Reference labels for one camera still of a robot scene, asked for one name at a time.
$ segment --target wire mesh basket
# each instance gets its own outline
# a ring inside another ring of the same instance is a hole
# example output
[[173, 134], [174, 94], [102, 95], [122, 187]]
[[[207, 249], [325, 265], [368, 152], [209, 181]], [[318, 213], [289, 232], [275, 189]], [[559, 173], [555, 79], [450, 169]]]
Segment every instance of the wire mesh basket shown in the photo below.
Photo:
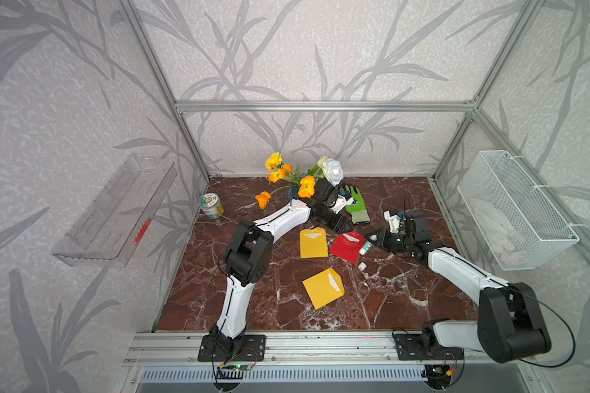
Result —
[[518, 161], [480, 152], [457, 190], [504, 271], [535, 269], [579, 236]]

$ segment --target red envelope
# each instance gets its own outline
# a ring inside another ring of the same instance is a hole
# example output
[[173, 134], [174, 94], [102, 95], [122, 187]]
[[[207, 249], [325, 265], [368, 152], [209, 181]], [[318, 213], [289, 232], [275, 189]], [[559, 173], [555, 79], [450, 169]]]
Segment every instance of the red envelope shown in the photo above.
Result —
[[349, 232], [347, 235], [358, 239], [358, 241], [348, 240], [344, 235], [340, 234], [337, 236], [330, 253], [342, 258], [350, 263], [356, 263], [356, 259], [359, 258], [359, 250], [365, 244], [365, 238], [356, 232]]

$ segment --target metal vent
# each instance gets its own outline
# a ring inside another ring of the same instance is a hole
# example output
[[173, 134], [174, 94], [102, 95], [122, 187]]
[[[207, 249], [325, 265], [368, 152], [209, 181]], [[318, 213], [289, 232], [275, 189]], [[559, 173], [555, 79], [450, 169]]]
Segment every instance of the metal vent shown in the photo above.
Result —
[[[422, 365], [304, 365], [255, 366], [246, 372], [226, 371], [232, 378], [249, 382], [365, 382], [425, 381]], [[206, 383], [214, 376], [210, 366], [144, 367], [142, 384]]]

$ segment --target clear plastic tray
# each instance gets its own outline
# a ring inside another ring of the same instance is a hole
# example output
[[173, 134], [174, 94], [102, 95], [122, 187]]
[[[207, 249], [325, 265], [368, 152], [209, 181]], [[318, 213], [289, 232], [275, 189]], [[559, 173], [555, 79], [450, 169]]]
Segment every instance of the clear plastic tray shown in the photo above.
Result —
[[131, 154], [52, 254], [70, 266], [126, 266], [175, 177], [173, 161]]

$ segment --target red object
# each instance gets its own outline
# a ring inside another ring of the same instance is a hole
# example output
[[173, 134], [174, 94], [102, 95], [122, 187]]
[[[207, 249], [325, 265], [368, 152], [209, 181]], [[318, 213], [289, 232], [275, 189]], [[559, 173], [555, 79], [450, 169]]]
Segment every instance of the red object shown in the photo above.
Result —
[[136, 236], [136, 238], [133, 240], [133, 244], [138, 244], [140, 242], [140, 240], [142, 240], [142, 236], [144, 236], [144, 232], [147, 231], [148, 225], [151, 223], [151, 219], [149, 218], [148, 220], [146, 220], [144, 222], [144, 224], [142, 224], [142, 228], [140, 228], [140, 231], [138, 232], [138, 236]]
[[363, 244], [365, 244], [365, 238], [356, 232], [349, 232], [347, 234], [358, 239], [358, 241], [348, 240], [344, 235], [340, 234], [337, 236], [334, 244], [332, 244], [330, 253], [346, 260], [347, 262], [356, 263], [356, 259], [358, 259], [360, 255], [359, 250], [363, 247]]

